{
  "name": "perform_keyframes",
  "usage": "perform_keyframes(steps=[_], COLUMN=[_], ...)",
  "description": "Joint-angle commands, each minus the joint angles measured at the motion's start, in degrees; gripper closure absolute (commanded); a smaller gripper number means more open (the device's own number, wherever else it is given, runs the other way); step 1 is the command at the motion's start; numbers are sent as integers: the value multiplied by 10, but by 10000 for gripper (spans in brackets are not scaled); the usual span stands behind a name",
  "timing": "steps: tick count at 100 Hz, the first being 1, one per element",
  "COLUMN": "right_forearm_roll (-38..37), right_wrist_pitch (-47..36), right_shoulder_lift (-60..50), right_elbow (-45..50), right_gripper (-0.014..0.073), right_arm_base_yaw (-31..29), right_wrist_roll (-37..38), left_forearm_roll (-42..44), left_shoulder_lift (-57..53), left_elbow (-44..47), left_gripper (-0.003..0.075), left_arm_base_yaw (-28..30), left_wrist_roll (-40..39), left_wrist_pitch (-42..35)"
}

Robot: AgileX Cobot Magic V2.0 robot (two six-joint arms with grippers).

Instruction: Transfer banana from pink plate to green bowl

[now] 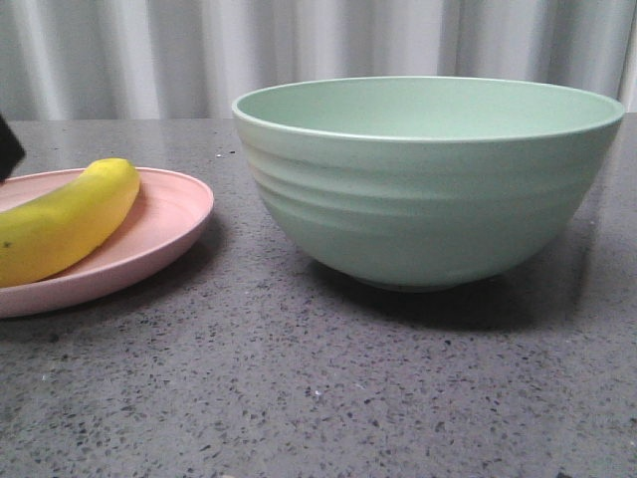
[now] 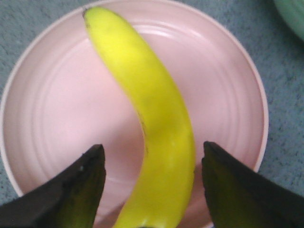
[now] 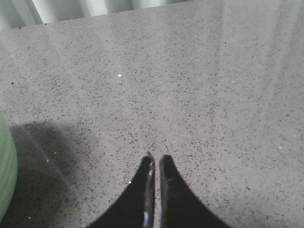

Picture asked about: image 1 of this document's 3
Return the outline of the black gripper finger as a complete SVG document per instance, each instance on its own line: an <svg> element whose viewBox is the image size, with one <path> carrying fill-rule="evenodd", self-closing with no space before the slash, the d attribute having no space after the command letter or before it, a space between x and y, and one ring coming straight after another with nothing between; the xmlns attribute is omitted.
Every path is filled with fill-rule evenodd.
<svg viewBox="0 0 637 478"><path fill-rule="evenodd" d="M0 116L0 180L5 181L25 157L25 150L16 134Z"/></svg>

